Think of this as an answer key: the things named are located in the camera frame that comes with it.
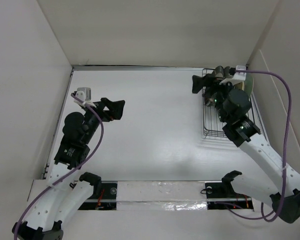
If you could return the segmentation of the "brown rimmed cream plate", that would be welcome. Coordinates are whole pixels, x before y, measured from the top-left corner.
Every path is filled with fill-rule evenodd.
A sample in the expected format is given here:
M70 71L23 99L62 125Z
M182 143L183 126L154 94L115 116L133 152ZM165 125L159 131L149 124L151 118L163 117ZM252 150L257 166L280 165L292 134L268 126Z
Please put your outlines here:
M207 107L214 107L216 105L217 102L217 93L214 94L205 94L204 95L204 104Z

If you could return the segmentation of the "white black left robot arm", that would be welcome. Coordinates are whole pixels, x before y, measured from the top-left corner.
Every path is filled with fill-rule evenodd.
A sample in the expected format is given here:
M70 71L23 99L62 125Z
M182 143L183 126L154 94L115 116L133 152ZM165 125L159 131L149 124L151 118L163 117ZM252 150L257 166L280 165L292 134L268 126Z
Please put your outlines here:
M88 198L101 194L102 179L90 172L77 177L78 171L92 158L88 146L97 129L104 136L104 123L120 120L125 101L111 101L106 97L97 102L85 96L71 95L85 113L72 112L64 119L63 137L49 166L47 187L27 206L12 228L15 240L61 240L68 224Z

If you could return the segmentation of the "beige bird painted plate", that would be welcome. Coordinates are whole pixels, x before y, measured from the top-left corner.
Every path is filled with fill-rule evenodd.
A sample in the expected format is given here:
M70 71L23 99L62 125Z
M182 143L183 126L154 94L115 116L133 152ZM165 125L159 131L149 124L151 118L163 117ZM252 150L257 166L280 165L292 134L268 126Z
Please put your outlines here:
M239 82L239 83L235 84L233 87L235 89L239 89L239 90L244 91L245 90L245 82L244 81Z

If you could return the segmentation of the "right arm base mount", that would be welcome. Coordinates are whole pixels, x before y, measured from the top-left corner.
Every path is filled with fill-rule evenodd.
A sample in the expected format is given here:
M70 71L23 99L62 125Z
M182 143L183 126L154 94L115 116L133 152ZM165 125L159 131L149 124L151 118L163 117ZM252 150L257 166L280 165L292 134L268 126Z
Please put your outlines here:
M206 196L208 210L253 210L253 202L249 196L234 191L231 182L242 173L233 170L221 181L206 182L200 191Z

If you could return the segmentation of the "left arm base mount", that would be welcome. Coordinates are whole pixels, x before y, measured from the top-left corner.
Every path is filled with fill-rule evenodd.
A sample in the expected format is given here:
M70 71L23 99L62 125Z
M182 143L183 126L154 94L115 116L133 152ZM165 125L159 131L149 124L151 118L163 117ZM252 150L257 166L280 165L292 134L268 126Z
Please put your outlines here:
M93 186L92 195L79 207L81 211L112 211L117 209L117 181L103 181L93 173L85 172L79 181L86 181Z

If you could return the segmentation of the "black striped rim plate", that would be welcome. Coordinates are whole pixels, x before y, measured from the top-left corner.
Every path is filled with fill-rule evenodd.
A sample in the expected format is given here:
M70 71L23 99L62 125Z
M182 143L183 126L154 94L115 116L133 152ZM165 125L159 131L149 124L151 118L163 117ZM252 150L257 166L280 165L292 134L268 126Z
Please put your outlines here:
M225 78L225 68L219 65L213 70L213 74L217 79L223 80Z

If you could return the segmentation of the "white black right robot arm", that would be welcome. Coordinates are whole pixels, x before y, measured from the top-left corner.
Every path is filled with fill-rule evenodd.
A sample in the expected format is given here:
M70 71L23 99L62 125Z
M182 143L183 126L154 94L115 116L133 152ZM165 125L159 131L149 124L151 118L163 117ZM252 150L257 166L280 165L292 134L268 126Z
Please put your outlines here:
M300 217L300 174L278 154L260 129L247 117L250 95L237 88L237 73L212 72L192 76L192 93L201 93L207 107L215 109L227 142L241 153L225 152L225 144L203 146L199 132L199 107L187 105L187 96L172 90L155 92L132 86L123 123L109 133L107 160L124 177L173 180L213 180L221 175L227 197L247 194L271 206L273 218L293 223Z

